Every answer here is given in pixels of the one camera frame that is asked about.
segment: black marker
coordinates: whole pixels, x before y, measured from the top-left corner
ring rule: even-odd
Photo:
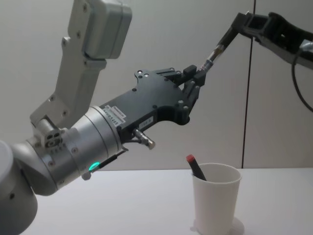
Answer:
[[[190,154],[186,157],[186,160],[188,161],[191,169],[192,169],[192,173],[194,174],[194,176],[196,176],[197,178],[199,179],[202,179],[202,180],[205,180],[206,181],[206,178],[202,172],[202,170],[200,169],[195,157]]]

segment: cable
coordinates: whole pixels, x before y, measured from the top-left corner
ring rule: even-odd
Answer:
[[[121,151],[117,154],[114,154],[112,157],[106,159],[104,162],[100,163],[100,165],[98,166],[98,169],[104,168],[106,165],[110,164],[111,162],[113,162],[114,160],[117,159],[118,156],[122,155],[123,153],[125,153],[126,151]]]
[[[293,81],[293,85],[294,85],[294,88],[295,90],[297,91],[297,94],[300,98],[300,100],[302,101],[302,103],[305,105],[305,107],[307,107],[311,112],[313,112],[313,108],[305,101],[305,99],[303,98],[300,90],[299,90],[299,87],[298,87],[298,84],[297,84],[297,79],[295,77],[295,65],[297,64],[297,60],[299,58],[299,56],[301,55],[302,53],[302,49],[299,49],[299,51],[296,53],[296,55],[294,56],[294,59],[292,61],[292,64],[291,64],[291,74],[292,74],[292,81]]]

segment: screw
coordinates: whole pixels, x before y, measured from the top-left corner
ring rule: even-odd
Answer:
[[[84,4],[84,6],[83,6],[83,11],[84,11],[84,13],[87,12],[87,4]]]
[[[72,153],[77,153],[78,152],[78,148],[72,148]]]
[[[50,148],[50,147],[53,147],[54,144],[55,144],[55,141],[49,141],[49,142],[47,143],[47,146],[48,146],[48,148]]]
[[[52,101],[54,101],[54,99],[55,99],[55,96],[52,95],[52,96],[50,97],[49,101],[52,102]]]

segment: table surface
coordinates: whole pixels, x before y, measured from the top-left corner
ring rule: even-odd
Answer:
[[[241,169],[232,235],[312,235],[313,168]],[[50,197],[23,235],[197,235],[190,170],[103,171]]]

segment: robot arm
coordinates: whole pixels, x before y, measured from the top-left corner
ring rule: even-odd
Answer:
[[[187,124],[206,73],[238,33],[256,38],[289,63],[299,48],[313,47],[311,33],[277,14],[238,14],[198,70],[194,65],[182,72],[140,69],[135,88],[89,107],[99,72],[106,59],[119,56],[131,18],[130,8],[114,0],[74,1],[56,90],[30,117],[34,136],[12,146],[0,142],[1,234],[20,234],[31,224],[37,213],[34,194],[48,196],[79,176],[89,179],[127,151],[126,142],[152,149],[155,143],[143,132],[157,122]],[[312,53],[299,56],[300,64],[313,68]]]

